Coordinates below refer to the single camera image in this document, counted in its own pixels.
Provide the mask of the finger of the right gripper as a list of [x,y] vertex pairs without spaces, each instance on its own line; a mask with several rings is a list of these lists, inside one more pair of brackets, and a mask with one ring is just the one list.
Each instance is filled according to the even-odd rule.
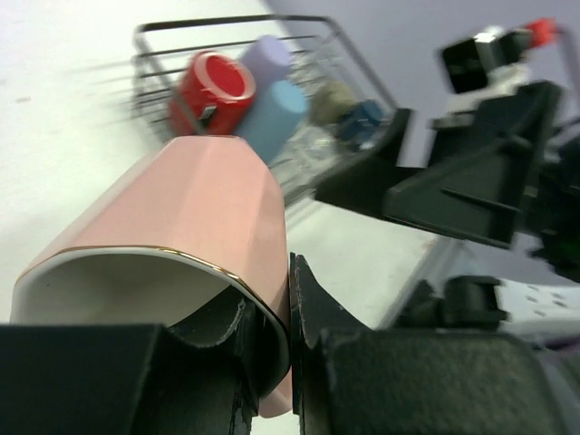
[[562,89],[532,82],[482,101],[454,155],[390,188],[385,217],[446,237],[508,248],[537,193]]
[[412,176],[397,160],[412,110],[398,109],[388,127],[368,150],[361,150],[316,182],[314,199],[371,218],[384,220],[387,190]]

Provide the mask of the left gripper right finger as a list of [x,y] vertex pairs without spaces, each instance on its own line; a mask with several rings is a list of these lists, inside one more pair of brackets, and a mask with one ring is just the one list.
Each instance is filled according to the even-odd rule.
[[303,434],[576,434],[579,355],[499,330],[373,330],[291,255],[293,410]]

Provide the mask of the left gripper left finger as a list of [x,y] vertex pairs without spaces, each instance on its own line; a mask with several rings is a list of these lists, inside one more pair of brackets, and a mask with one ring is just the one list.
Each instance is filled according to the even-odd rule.
[[226,291],[181,324],[5,326],[4,434],[247,434],[263,317]]

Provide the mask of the dark blue small cup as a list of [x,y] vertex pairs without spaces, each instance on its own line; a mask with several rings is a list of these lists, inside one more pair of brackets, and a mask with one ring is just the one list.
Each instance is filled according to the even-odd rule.
[[384,111],[377,101],[360,101],[340,118],[337,138],[347,142],[364,142],[381,125],[383,116]]

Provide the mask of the light blue cup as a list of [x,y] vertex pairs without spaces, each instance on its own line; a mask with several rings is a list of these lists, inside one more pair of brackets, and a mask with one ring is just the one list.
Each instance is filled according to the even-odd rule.
[[235,130],[258,157],[270,164],[293,136],[309,109],[303,91],[292,82],[271,83]]

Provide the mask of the lavender cup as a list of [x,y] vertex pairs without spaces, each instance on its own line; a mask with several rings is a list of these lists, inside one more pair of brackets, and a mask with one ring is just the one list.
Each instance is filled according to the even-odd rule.
[[286,45],[273,35],[255,40],[239,59],[252,73],[258,88],[283,80],[290,72],[291,60]]

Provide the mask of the pink mug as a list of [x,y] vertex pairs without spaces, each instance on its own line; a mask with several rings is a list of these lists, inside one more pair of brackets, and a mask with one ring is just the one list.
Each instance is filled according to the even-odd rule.
[[242,139],[188,136],[124,173],[21,274],[14,324],[172,326],[232,287],[266,318],[265,418],[291,408],[285,204]]

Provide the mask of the red mug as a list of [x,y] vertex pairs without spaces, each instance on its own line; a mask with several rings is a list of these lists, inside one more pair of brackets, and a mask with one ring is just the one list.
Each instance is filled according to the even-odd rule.
[[202,51],[191,59],[178,93],[208,134],[229,135],[251,107],[256,82],[239,61]]

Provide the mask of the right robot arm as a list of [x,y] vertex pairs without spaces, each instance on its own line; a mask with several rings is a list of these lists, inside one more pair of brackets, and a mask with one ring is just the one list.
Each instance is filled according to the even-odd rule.
[[[579,142],[546,156],[562,95],[552,82],[532,82],[435,121],[424,168],[395,165],[407,125],[397,118],[379,147],[320,182],[314,196],[371,218],[492,247],[510,248],[516,233],[528,233],[540,240],[532,257],[577,280]],[[399,324],[503,330],[561,343],[579,335],[579,300],[567,288],[464,275],[448,280],[441,298],[420,292]]]

